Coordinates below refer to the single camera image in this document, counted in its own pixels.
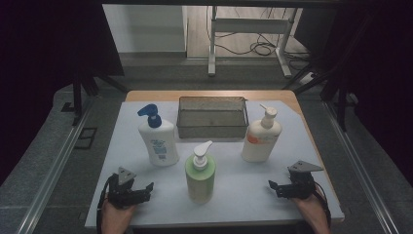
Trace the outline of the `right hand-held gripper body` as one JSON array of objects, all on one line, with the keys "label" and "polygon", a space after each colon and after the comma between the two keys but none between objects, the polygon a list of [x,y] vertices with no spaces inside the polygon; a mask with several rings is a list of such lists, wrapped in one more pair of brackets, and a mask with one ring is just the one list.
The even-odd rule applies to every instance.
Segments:
[{"label": "right hand-held gripper body", "polygon": [[320,172],[323,167],[305,162],[297,161],[288,167],[291,183],[286,188],[287,198],[307,199],[316,191],[316,183],[312,172]]}]

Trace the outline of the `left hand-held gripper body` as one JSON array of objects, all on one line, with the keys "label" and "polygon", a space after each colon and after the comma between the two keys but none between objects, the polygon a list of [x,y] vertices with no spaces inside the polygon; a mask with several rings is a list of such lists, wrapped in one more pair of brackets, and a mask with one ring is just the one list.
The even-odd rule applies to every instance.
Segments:
[{"label": "left hand-held gripper body", "polygon": [[138,190],[133,191],[132,186],[136,174],[120,167],[116,174],[109,178],[108,201],[117,209],[126,209],[131,204],[133,195],[141,195]]}]

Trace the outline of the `cream bottle with orange label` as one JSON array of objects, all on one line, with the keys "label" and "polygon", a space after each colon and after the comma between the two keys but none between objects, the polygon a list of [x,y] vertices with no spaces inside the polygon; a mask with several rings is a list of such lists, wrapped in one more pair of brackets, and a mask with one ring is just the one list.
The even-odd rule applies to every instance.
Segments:
[{"label": "cream bottle with orange label", "polygon": [[262,107],[265,110],[263,118],[250,124],[245,135],[242,158],[247,162],[267,161],[282,133],[282,125],[275,120],[278,110],[264,104]]}]

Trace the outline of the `white bottle with blue pump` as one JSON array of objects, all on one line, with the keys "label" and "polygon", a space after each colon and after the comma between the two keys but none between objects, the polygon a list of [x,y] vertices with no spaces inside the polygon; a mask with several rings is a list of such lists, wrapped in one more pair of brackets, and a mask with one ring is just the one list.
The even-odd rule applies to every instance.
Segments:
[{"label": "white bottle with blue pump", "polygon": [[174,125],[163,120],[156,104],[150,103],[137,111],[147,120],[138,126],[138,131],[146,145],[150,163],[158,167],[168,167],[179,161],[174,138]]}]

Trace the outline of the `green bottle with white pump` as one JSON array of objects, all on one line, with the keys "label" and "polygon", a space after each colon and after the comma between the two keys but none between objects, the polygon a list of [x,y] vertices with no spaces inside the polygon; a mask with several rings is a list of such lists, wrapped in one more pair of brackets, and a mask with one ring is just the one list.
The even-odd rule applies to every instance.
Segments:
[{"label": "green bottle with white pump", "polygon": [[213,194],[216,163],[208,153],[212,141],[209,140],[193,150],[185,162],[185,174],[190,199],[197,204],[207,203]]}]

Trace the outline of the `dark wire mesh basket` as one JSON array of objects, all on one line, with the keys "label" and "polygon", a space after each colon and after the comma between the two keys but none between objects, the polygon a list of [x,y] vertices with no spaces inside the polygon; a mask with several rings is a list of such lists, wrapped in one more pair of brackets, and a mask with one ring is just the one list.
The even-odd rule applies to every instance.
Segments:
[{"label": "dark wire mesh basket", "polygon": [[180,138],[244,138],[248,125],[244,97],[179,98]]}]

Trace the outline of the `person's left hand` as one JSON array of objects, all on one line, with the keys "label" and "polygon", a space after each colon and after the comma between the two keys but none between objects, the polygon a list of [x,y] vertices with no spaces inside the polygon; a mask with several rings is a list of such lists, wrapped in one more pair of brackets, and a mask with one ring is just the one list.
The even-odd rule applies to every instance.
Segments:
[{"label": "person's left hand", "polygon": [[130,225],[132,216],[136,210],[136,206],[131,206],[125,210],[116,209],[107,199],[104,200],[102,205],[102,227],[115,227],[127,228]]}]

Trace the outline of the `person's right hand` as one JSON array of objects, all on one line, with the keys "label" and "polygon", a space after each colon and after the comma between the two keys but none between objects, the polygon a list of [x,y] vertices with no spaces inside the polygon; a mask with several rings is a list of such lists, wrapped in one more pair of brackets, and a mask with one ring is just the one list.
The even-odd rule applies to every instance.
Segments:
[{"label": "person's right hand", "polygon": [[310,225],[321,226],[327,223],[322,205],[315,195],[306,199],[292,198],[291,201]]}]

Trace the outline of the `white table mat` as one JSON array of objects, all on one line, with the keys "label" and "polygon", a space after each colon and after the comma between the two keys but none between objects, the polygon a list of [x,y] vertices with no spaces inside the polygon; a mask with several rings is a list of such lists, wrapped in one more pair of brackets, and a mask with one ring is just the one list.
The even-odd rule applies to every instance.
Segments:
[{"label": "white table mat", "polygon": [[301,215],[294,205],[276,195],[271,181],[288,184],[289,166],[299,160],[319,165],[321,159],[305,129],[301,116],[280,100],[248,101],[250,120],[263,117],[268,106],[277,109],[282,133],[264,163],[248,163],[241,156],[243,142],[215,141],[209,153],[216,162],[213,195],[205,204],[194,203],[188,195],[185,160],[196,142],[178,139],[180,161],[169,167],[156,167],[149,161],[146,146],[138,132],[144,118],[137,112],[142,101],[126,101],[121,105],[96,188],[119,168],[135,173],[134,188],[154,186],[148,202],[139,205],[131,224],[134,227],[160,228],[212,225],[261,225],[292,222]]}]

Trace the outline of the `black metal stand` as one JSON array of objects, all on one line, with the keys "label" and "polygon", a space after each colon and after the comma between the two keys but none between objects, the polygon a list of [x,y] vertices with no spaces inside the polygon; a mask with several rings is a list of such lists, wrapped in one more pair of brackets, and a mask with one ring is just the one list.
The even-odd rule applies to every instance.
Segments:
[{"label": "black metal stand", "polygon": [[358,26],[356,32],[350,39],[350,42],[346,49],[344,50],[342,56],[338,59],[338,61],[332,66],[331,69],[325,71],[324,73],[320,74],[310,82],[305,85],[300,86],[299,88],[293,89],[292,92],[298,96],[311,88],[315,85],[318,85],[324,81],[327,84],[322,89],[321,93],[319,94],[322,100],[330,101],[334,97],[335,94],[338,94],[338,102],[337,102],[337,117],[336,121],[342,131],[346,131],[346,124],[345,124],[345,116],[346,116],[346,106],[347,106],[347,93],[348,93],[348,83],[349,79],[345,75],[345,68],[350,62],[351,55],[355,52],[357,48],[357,44],[359,43],[360,39],[362,38],[366,28],[371,23],[370,17],[365,17],[360,25]]},{"label": "black metal stand", "polygon": [[99,94],[99,88],[94,78],[102,80],[122,93],[129,91],[126,86],[111,78],[108,74],[96,68],[79,66],[72,79],[73,101],[66,102],[61,109],[62,112],[74,113],[73,126],[77,126],[83,117],[82,91],[85,91],[89,97],[97,97]]}]

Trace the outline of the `white power strip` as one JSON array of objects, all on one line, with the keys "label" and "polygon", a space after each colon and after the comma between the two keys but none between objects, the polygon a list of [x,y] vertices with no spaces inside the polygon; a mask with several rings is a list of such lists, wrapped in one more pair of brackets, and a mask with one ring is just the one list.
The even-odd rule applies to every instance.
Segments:
[{"label": "white power strip", "polygon": [[299,83],[301,85],[306,85],[309,82],[311,82],[312,80],[314,80],[316,77],[317,77],[317,75],[314,72],[309,72],[308,74],[306,74],[305,76],[303,76],[300,79]]}]

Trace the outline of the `black curtain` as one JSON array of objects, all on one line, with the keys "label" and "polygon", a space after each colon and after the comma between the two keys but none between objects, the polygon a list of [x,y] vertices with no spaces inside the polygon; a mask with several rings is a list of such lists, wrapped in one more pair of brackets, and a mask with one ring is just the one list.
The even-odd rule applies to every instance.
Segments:
[{"label": "black curtain", "polygon": [[[373,18],[323,98],[340,85],[357,98],[356,114],[413,186],[413,0],[370,0]],[[305,9],[295,38],[328,69],[344,55],[366,12]]]},{"label": "black curtain", "polygon": [[80,75],[121,75],[103,0],[0,0],[0,185],[54,94]]}]

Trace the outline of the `white cabinet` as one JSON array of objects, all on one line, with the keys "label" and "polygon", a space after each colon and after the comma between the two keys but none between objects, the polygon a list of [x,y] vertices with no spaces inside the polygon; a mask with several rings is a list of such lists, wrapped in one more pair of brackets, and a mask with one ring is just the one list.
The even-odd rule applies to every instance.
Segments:
[{"label": "white cabinet", "polygon": [[119,53],[186,51],[185,6],[104,4],[103,10]]}]

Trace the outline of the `aluminium rail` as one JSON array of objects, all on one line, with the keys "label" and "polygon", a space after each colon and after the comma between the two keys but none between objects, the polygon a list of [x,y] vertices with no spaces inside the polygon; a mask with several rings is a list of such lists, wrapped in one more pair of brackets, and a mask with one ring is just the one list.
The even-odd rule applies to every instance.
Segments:
[{"label": "aluminium rail", "polygon": [[376,186],[373,184],[372,179],[370,178],[366,168],[362,164],[358,153],[350,140],[348,134],[340,127],[337,117],[338,114],[335,112],[334,107],[331,103],[323,102],[324,106],[331,125],[334,128],[340,142],[344,146],[346,155],[349,158],[349,161],[352,165],[352,168],[357,176],[357,179],[363,189],[364,194],[366,195],[367,200],[369,201],[373,212],[378,218],[379,223],[385,234],[399,234],[399,230],[394,223],[394,219],[384,203],[383,198],[379,194]]},{"label": "aluminium rail", "polygon": [[94,99],[92,97],[88,97],[84,101],[84,106],[81,108],[83,111],[82,116],[79,118],[77,125],[71,128],[68,137],[55,157],[48,173],[46,174],[46,177],[42,181],[40,188],[28,207],[16,234],[32,234],[34,232],[37,223],[52,196],[76,141],[85,126],[93,105]]}]

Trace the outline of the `white metal desk frame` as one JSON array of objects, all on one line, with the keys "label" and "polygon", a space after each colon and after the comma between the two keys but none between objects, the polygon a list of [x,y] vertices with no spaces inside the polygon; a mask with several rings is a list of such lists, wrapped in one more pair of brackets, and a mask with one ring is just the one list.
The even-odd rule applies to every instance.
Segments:
[{"label": "white metal desk frame", "polygon": [[282,36],[281,42],[276,47],[275,53],[281,66],[285,78],[291,78],[290,68],[285,60],[285,47],[292,30],[298,9],[293,8],[288,19],[227,19],[218,18],[217,6],[212,6],[210,19],[210,45],[208,52],[207,73],[209,76],[215,75],[215,33],[264,33],[279,34]]}]

